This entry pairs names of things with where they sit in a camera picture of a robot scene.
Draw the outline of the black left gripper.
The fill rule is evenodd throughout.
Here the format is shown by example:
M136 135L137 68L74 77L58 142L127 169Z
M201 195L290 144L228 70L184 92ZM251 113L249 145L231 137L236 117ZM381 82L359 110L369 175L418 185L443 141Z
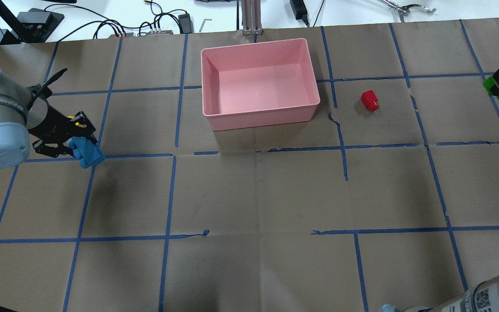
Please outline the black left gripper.
M95 126L83 111L65 116L53 108L47 97L49 89L42 91L41 85L28 87L32 102L28 105L28 132L38 140L32 143L37 154L57 158L61 155L73 156L67 141L73 137L83 137L92 144L97 144Z

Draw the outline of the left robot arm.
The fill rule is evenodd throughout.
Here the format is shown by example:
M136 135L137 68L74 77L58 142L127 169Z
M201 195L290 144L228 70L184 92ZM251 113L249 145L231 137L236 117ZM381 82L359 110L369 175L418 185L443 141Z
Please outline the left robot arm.
M83 168L105 160L87 115L67 117L49 104L49 86L65 72L58 71L44 84L24 87L0 69L0 169L25 162L32 149L51 158L73 156Z

